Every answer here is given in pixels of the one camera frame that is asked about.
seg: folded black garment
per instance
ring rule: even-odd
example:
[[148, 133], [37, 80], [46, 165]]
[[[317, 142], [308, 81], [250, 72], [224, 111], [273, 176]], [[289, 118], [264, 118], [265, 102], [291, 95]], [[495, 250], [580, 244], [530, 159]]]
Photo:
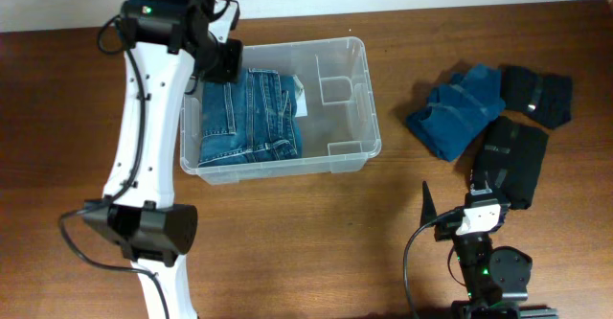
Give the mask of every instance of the folded black garment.
[[502, 77], [502, 99], [507, 109], [523, 112], [537, 123], [556, 128], [571, 121], [573, 79], [539, 76], [521, 66], [510, 66]]
[[549, 136], [541, 129], [499, 117], [488, 127], [486, 139], [472, 168], [472, 187], [498, 188], [512, 209], [528, 209], [545, 157]]

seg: plastic storage container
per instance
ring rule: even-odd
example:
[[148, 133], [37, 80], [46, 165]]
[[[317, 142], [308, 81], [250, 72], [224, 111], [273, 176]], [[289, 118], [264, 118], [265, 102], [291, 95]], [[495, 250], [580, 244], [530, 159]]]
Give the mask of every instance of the plastic storage container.
[[359, 171], [381, 151], [375, 99], [362, 40], [344, 37], [285, 44], [245, 46], [243, 67], [298, 75], [308, 115], [297, 118], [303, 157], [221, 167], [198, 167], [202, 84], [183, 98], [181, 168], [209, 184], [236, 183], [316, 172]]

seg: folded jeans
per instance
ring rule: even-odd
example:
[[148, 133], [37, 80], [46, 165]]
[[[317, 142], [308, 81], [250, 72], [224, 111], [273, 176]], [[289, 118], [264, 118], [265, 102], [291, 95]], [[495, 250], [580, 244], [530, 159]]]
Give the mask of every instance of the folded jeans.
[[238, 83], [205, 83], [198, 167], [302, 156], [296, 83], [275, 70], [242, 69]]

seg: blue denim garment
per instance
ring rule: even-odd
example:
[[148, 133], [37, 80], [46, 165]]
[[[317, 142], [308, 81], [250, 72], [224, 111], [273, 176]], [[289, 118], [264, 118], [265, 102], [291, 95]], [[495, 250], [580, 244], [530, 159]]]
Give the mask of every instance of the blue denim garment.
[[205, 83], [198, 167], [302, 156], [296, 83], [275, 70], [242, 69], [238, 83]]
[[477, 65], [434, 88], [427, 106], [406, 118], [411, 131], [439, 158], [453, 161], [505, 109], [502, 73]]

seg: wooden tabletop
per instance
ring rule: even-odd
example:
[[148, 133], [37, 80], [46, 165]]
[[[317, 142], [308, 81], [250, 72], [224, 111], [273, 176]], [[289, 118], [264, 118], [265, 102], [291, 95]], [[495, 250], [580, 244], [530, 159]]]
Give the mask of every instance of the wooden tabletop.
[[[96, 31], [0, 34], [2, 318], [147, 318], [136, 276], [82, 263], [57, 230], [61, 213], [101, 195], [119, 136], [124, 60], [97, 51]], [[406, 315], [402, 250], [418, 228], [421, 181], [439, 210], [462, 205], [478, 145], [447, 163], [402, 120], [424, 105], [434, 84], [477, 63], [573, 77], [573, 121], [548, 131], [534, 205], [510, 213], [492, 237], [494, 246], [533, 257], [527, 305], [558, 308], [564, 318], [612, 317], [607, 3], [245, 20], [234, 33], [246, 45], [347, 35], [366, 44], [383, 141], [362, 171], [210, 186], [182, 172], [175, 157], [175, 201], [199, 214], [188, 269], [200, 318]], [[92, 258], [127, 264], [78, 219], [70, 230]], [[414, 245], [410, 280], [418, 308], [466, 298], [447, 273], [450, 246], [436, 243], [431, 231]]]

